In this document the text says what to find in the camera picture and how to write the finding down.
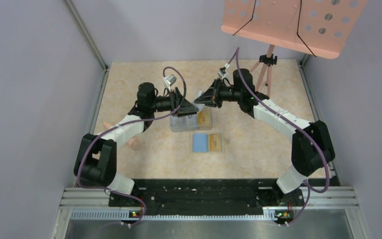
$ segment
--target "orange object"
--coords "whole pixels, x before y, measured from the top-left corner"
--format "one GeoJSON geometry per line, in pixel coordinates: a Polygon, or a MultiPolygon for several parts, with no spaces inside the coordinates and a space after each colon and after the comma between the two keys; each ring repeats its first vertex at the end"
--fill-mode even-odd
{"type": "Polygon", "coordinates": [[[222,151],[221,134],[210,133],[208,135],[208,151],[222,151]]]}
{"type": "MultiPolygon", "coordinates": [[[[367,0],[302,0],[299,35],[317,56],[334,59],[367,0]]],[[[222,31],[311,54],[296,35],[301,0],[225,0],[222,31]]]]}

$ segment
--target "black elastic cord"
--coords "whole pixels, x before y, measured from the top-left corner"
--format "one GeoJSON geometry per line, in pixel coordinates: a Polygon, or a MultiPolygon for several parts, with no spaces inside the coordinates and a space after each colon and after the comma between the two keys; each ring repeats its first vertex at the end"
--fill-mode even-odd
{"type": "Polygon", "coordinates": [[[238,31],[240,31],[242,28],[244,28],[244,26],[246,26],[247,24],[249,24],[253,20],[254,11],[256,10],[256,3],[257,3],[257,0],[254,0],[254,8],[253,8],[253,14],[251,16],[251,19],[246,24],[244,24],[240,29],[238,29],[232,36],[234,36],[236,33],[238,33],[238,31]]]}
{"type": "Polygon", "coordinates": [[[296,35],[298,36],[298,38],[304,43],[304,45],[308,48],[308,50],[311,52],[311,54],[313,56],[316,57],[316,55],[314,54],[314,52],[311,51],[311,49],[309,48],[309,46],[305,43],[305,41],[301,38],[301,36],[299,35],[299,21],[301,20],[301,9],[302,9],[302,0],[300,0],[300,3],[299,3],[299,17],[298,17],[298,27],[296,27],[296,35]]]}

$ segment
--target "beige floor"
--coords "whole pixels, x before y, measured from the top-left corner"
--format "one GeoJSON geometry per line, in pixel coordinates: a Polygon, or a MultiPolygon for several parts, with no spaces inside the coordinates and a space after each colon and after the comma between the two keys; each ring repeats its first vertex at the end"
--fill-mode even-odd
{"type": "MultiPolygon", "coordinates": [[[[255,60],[242,60],[242,68],[250,68],[255,60]]],[[[163,91],[162,69],[177,68],[187,83],[187,99],[205,91],[217,77],[225,61],[174,61],[113,63],[97,118],[95,133],[104,130],[103,122],[117,123],[129,112],[138,85],[152,82],[163,91]]],[[[228,69],[230,75],[236,69],[228,69]]],[[[258,78],[261,66],[254,72],[258,78]]],[[[176,85],[182,90],[178,79],[176,85]]],[[[313,115],[295,60],[279,60],[273,69],[272,100],[292,114],[313,121],[313,115]]],[[[221,109],[212,109],[212,132],[224,134],[224,153],[192,153],[190,132],[170,130],[170,120],[153,122],[137,136],[141,150],[127,145],[118,149],[118,171],[131,178],[274,178],[291,165],[290,142],[267,124],[242,113],[236,103],[224,102],[221,109]]],[[[312,177],[324,177],[323,169],[312,177]]]]}

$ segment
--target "tripod leg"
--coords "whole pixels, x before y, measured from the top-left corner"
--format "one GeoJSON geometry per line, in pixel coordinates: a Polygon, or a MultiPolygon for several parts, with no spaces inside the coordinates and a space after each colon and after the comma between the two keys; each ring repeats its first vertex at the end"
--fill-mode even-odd
{"type": "Polygon", "coordinates": [[[260,64],[261,62],[260,61],[257,61],[253,67],[251,67],[251,70],[250,70],[250,73],[253,72],[257,67],[258,65],[260,64]]]}
{"type": "MultiPolygon", "coordinates": [[[[275,49],[275,46],[274,45],[270,45],[269,49],[267,50],[266,57],[270,58],[272,56],[272,54],[273,54],[273,50],[274,49],[275,49]]],[[[258,81],[256,83],[256,88],[255,88],[256,91],[259,91],[258,89],[261,86],[261,82],[263,81],[263,77],[264,77],[264,74],[266,73],[266,69],[267,69],[267,65],[263,64],[263,67],[261,68],[260,76],[258,77],[258,81]]]]}
{"type": "Polygon", "coordinates": [[[258,76],[258,81],[256,83],[256,91],[261,91],[263,89],[263,85],[261,84],[263,82],[264,74],[266,73],[267,65],[263,64],[263,67],[261,68],[260,75],[258,76]]]}
{"type": "Polygon", "coordinates": [[[270,90],[272,89],[272,70],[273,66],[267,68],[267,96],[270,97],[270,90]]]}

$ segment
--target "purple cable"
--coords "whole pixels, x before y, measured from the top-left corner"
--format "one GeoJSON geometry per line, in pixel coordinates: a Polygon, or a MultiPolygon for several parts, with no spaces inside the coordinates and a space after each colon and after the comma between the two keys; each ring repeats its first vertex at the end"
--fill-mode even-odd
{"type": "MultiPolygon", "coordinates": [[[[90,150],[92,149],[93,145],[94,145],[94,144],[95,144],[101,137],[103,137],[103,136],[106,135],[107,133],[110,133],[110,132],[114,131],[115,129],[117,129],[118,127],[123,127],[123,126],[125,126],[125,125],[127,125],[127,124],[130,124],[130,123],[137,123],[137,122],[146,122],[146,121],[161,120],[161,119],[167,118],[167,117],[169,117],[169,116],[175,114],[175,113],[179,110],[179,108],[180,108],[181,105],[182,105],[182,102],[183,102],[184,99],[185,99],[185,96],[187,95],[187,85],[185,84],[184,77],[183,77],[183,76],[181,75],[181,73],[180,73],[177,69],[175,69],[174,67],[171,67],[171,66],[167,66],[167,67],[165,67],[165,68],[163,69],[163,76],[165,76],[165,71],[166,71],[167,69],[171,69],[171,70],[175,71],[175,72],[179,75],[179,77],[181,78],[182,82],[184,83],[184,96],[183,96],[183,99],[182,99],[181,103],[180,103],[180,104],[179,104],[179,105],[178,105],[172,112],[170,112],[170,113],[167,114],[167,115],[164,115],[164,116],[161,116],[161,117],[157,117],[157,118],[154,118],[154,119],[137,119],[137,120],[131,120],[131,121],[122,123],[122,124],[120,124],[119,126],[114,126],[114,127],[110,128],[110,129],[108,129],[108,130],[102,132],[101,134],[97,135],[97,136],[93,139],[93,141],[90,143],[90,145],[87,147],[86,152],[84,153],[84,156],[83,156],[83,158],[81,159],[80,166],[78,167],[77,184],[78,184],[79,187],[81,187],[81,188],[102,188],[102,189],[110,190],[110,191],[112,191],[112,192],[115,193],[115,194],[118,194],[118,195],[121,195],[121,196],[124,196],[124,197],[127,197],[127,198],[135,199],[135,200],[137,200],[138,202],[140,202],[140,203],[143,205],[143,213],[141,214],[140,218],[139,218],[136,222],[134,222],[133,224],[131,224],[131,226],[136,225],[137,223],[139,223],[139,222],[143,219],[143,216],[146,214],[146,211],[147,211],[147,206],[146,206],[146,204],[145,204],[141,199],[139,199],[139,198],[137,198],[137,197],[134,197],[134,196],[132,196],[132,195],[128,195],[128,194],[124,194],[124,193],[120,193],[120,192],[111,190],[110,188],[99,187],[99,186],[84,186],[84,185],[81,183],[81,180],[80,180],[80,179],[81,179],[81,171],[82,171],[82,169],[83,169],[84,163],[86,162],[87,155],[90,153],[90,150]]],[[[109,226],[109,225],[111,225],[111,224],[113,224],[113,223],[114,223],[114,222],[105,224],[105,225],[103,225],[103,226],[100,227],[100,228],[104,228],[104,227],[109,226]]]]}
{"type": "Polygon", "coordinates": [[[300,127],[298,127],[296,124],[294,124],[292,121],[288,120],[286,117],[282,116],[281,114],[278,114],[275,110],[273,110],[272,108],[268,107],[266,104],[263,103],[263,101],[260,100],[260,98],[257,97],[257,95],[250,89],[250,87],[248,86],[247,82],[245,82],[244,80],[244,76],[242,75],[242,72],[241,72],[241,69],[239,68],[239,62],[238,62],[238,53],[239,53],[239,47],[236,48],[236,51],[235,51],[235,61],[236,61],[236,67],[238,68],[238,74],[239,74],[239,77],[241,78],[241,81],[242,83],[244,84],[245,88],[247,88],[248,92],[250,92],[250,94],[262,105],[264,106],[266,109],[268,109],[270,112],[274,113],[275,115],[279,115],[279,117],[281,119],[283,119],[285,122],[287,122],[288,124],[290,124],[292,127],[296,128],[299,132],[301,132],[306,138],[308,138],[308,140],[312,143],[312,145],[314,145],[314,148],[317,150],[318,154],[320,155],[320,158],[321,158],[321,161],[323,162],[323,166],[324,166],[324,170],[326,172],[326,184],[324,185],[324,188],[322,190],[317,190],[315,188],[313,188],[309,183],[308,181],[305,181],[304,184],[309,188],[311,189],[312,191],[316,192],[316,193],[324,193],[327,191],[327,189],[329,188],[329,185],[330,185],[330,175],[329,175],[329,167],[327,165],[327,161],[326,161],[326,157],[324,157],[324,154],[323,152],[321,151],[321,148],[320,146],[318,146],[318,144],[315,142],[315,140],[307,133],[305,132],[303,129],[301,129],[300,127]]]}

